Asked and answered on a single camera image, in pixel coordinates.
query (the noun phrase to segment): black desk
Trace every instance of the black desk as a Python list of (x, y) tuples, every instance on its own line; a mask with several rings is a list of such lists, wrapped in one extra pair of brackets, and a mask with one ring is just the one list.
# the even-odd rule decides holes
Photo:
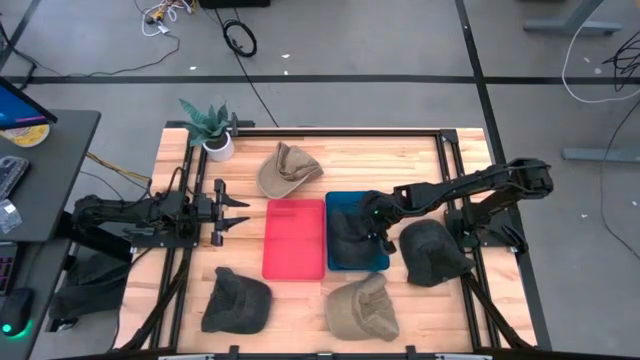
[[(47, 240), (26, 246), (13, 288), (26, 286), (35, 291), (31, 329), (19, 339), (0, 335), (0, 357), (3, 359), (28, 359), (40, 332), (71, 247), (70, 239), (54, 235), (100, 119), (100, 113), (96, 111), (51, 112), (58, 117), (58, 123), (51, 126), (49, 136), (40, 145), (23, 149), (0, 139), (0, 154), (26, 158), (32, 166), (10, 197), (22, 224), (7, 235), (0, 234), (0, 241)], [(4, 300), (0, 297), (0, 306)]]

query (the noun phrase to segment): computer monitor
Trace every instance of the computer monitor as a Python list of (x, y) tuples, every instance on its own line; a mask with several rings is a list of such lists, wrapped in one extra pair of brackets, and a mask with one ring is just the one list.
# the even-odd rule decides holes
[(0, 77), (0, 130), (54, 123), (58, 119)]

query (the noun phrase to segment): wooden tabletop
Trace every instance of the wooden tabletop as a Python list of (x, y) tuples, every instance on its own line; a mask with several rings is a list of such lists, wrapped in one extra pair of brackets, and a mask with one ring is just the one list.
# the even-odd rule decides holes
[[(465, 171), (482, 170), (491, 163), (482, 129), (457, 129)], [(153, 174), (155, 191), (166, 189), (173, 169), (180, 166), (186, 146), (183, 129), (165, 129)], [(202, 228), (202, 238), (194, 249), (189, 271), (179, 352), (226, 353), (239, 345), (243, 353), (360, 352), (398, 353), (415, 345), (418, 352), (471, 351), (465, 307), (458, 279), (433, 288), (406, 282), (407, 269), (400, 253), (391, 256), (391, 266), (383, 274), (400, 325), (400, 336), (393, 342), (380, 339), (349, 342), (334, 338), (324, 315), (326, 296), (334, 289), (364, 278), (364, 272), (331, 272), (318, 282), (265, 281), (262, 278), (262, 251), (265, 231), (266, 199), (256, 186), (260, 164), (273, 153), (278, 141), (298, 145), (322, 165), (324, 175), (304, 184), (290, 198), (324, 199), (329, 191), (380, 190), (414, 182), (441, 182), (438, 155), (433, 137), (240, 137), (234, 138), (235, 154), (227, 162), (207, 162), (203, 191), (212, 196), (213, 182), (222, 178), (228, 194), (249, 203), (249, 208), (230, 208), (225, 216), (250, 216), (225, 234), (223, 247), (210, 245), (212, 225)], [(455, 174), (453, 156), (447, 146), (447, 159)], [(189, 181), (193, 188), (199, 150), (194, 153)], [(482, 195), (473, 197), (479, 201)], [(443, 220), (442, 206), (426, 215)], [(396, 241), (400, 231), (421, 218), (405, 219), (389, 230)], [(156, 303), (166, 250), (154, 249), (141, 259), (129, 275), (120, 311), (120, 332), (116, 347), (128, 341)], [(515, 256), (506, 248), (483, 248), (487, 278), (496, 306), (519, 335), (535, 344), (520, 272)], [(176, 267), (180, 255), (176, 257)], [(274, 301), (265, 329), (255, 335), (203, 333), (202, 315), (213, 291), (215, 268), (228, 266), (237, 274), (265, 281)], [(483, 310), (475, 301), (482, 342), (489, 344)], [(173, 305), (165, 314), (161, 345), (168, 343)]]

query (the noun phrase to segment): succulent plant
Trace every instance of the succulent plant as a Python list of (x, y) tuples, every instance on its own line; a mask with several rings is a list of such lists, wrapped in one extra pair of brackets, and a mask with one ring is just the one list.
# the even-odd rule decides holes
[(180, 105), (191, 117), (191, 123), (185, 124), (191, 134), (191, 146), (200, 146), (207, 140), (216, 140), (225, 136), (227, 127), (238, 123), (236, 113), (227, 112), (227, 105), (223, 104), (218, 111), (211, 105), (209, 113), (203, 114), (188, 101), (180, 99)]

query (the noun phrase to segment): beige hat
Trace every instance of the beige hat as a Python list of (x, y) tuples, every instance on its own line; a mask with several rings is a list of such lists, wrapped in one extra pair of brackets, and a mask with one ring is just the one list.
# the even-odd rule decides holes
[(380, 273), (336, 289), (327, 299), (329, 331), (340, 340), (380, 338), (393, 341), (400, 334), (393, 304)]
[(268, 198), (280, 199), (323, 173), (311, 155), (297, 146), (280, 142), (276, 152), (258, 170), (258, 187)]

